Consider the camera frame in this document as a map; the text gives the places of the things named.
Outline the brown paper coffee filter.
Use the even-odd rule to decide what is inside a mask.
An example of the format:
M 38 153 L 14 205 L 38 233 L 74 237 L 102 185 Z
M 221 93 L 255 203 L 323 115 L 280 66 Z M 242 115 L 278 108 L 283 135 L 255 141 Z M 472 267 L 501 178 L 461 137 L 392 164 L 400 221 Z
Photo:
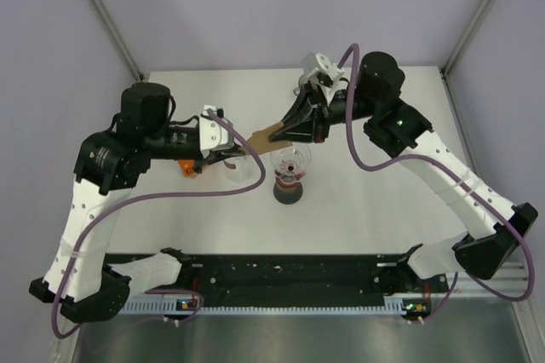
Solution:
M 247 143 L 258 155 L 290 148 L 293 146 L 291 141 L 269 141 L 269 136 L 276 130 L 279 130 L 283 125 L 282 122 L 278 122 L 263 130 L 257 130 L 252 133 L 251 137 L 247 140 Z

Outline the orange coffee filter box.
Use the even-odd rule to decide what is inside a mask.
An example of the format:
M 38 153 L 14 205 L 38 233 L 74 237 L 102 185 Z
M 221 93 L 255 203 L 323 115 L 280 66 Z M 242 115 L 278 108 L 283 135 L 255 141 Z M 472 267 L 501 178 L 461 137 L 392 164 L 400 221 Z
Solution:
M 182 174 L 187 178 L 195 178 L 198 175 L 202 174 L 206 165 L 199 160 L 193 159 L 181 159 L 177 161 L 179 167 L 181 168 Z

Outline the clear glass dripper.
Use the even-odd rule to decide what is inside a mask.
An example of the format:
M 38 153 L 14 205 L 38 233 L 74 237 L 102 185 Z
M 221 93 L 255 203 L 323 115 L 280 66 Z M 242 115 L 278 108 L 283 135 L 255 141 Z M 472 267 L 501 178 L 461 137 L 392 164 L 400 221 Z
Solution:
M 295 144 L 270 153 L 274 174 L 283 182 L 298 182 L 311 162 L 310 148 L 305 144 Z

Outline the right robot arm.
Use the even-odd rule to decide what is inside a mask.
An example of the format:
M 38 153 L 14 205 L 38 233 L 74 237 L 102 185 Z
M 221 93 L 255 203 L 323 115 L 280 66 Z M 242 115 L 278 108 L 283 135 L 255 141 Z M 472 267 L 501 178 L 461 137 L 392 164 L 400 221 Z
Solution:
M 403 101 L 404 72 L 384 52 L 359 54 L 351 44 L 338 63 L 320 53 L 303 61 L 299 92 L 271 142 L 322 143 L 344 124 L 349 151 L 362 170 L 401 164 L 413 172 L 461 221 L 465 230 L 433 244 L 413 246 L 397 271 L 399 284 L 417 291 L 439 274 L 464 272 L 491 279 L 517 249 L 534 271 L 524 240 L 537 217 L 529 203 L 496 193 L 442 141 L 432 123 Z

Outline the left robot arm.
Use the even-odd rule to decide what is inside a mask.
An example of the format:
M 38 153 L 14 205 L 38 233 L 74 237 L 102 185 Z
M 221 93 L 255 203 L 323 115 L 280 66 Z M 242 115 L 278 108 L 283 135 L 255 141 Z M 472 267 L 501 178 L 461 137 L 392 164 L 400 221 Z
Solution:
M 126 302 L 162 286 L 187 290 L 193 272 L 187 256 L 164 248 L 140 260 L 111 265 L 106 253 L 118 212 L 154 199 L 209 198 L 212 192 L 151 193 L 132 196 L 154 160 L 193 159 L 215 164 L 241 156 L 248 142 L 223 108 L 204 106 L 199 115 L 175 121 L 177 104 L 168 87 L 136 83 L 121 94 L 120 108 L 106 130 L 81 144 L 74 167 L 72 202 L 59 248 L 49 270 L 29 292 L 51 306 L 54 335 L 65 338 L 59 318 L 75 329 L 110 320 Z

